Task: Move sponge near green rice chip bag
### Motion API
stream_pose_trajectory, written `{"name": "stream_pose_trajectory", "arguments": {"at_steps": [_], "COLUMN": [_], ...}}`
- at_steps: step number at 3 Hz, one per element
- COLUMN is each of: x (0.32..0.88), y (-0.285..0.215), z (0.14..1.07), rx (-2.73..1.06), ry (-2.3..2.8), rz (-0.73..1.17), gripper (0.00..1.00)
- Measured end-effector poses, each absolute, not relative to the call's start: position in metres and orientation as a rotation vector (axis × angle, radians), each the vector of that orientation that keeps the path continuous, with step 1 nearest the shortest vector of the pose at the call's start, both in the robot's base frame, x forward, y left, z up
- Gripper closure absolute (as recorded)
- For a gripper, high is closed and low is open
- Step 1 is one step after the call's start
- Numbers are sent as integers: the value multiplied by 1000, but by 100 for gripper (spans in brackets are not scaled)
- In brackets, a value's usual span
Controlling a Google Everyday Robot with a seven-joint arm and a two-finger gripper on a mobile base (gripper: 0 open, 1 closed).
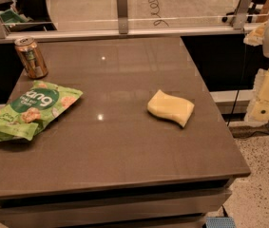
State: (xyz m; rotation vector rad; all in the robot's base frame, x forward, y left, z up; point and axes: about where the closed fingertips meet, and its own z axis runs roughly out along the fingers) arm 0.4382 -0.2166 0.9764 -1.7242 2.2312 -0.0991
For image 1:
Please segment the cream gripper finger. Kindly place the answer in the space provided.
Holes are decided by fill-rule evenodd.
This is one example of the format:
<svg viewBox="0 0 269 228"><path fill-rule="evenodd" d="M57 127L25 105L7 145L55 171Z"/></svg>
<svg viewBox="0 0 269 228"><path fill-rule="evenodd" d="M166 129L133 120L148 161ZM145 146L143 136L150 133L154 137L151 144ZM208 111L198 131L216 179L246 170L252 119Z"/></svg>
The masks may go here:
<svg viewBox="0 0 269 228"><path fill-rule="evenodd" d="M255 77L253 97L244 120L247 123L269 122L269 69L260 69Z"/></svg>

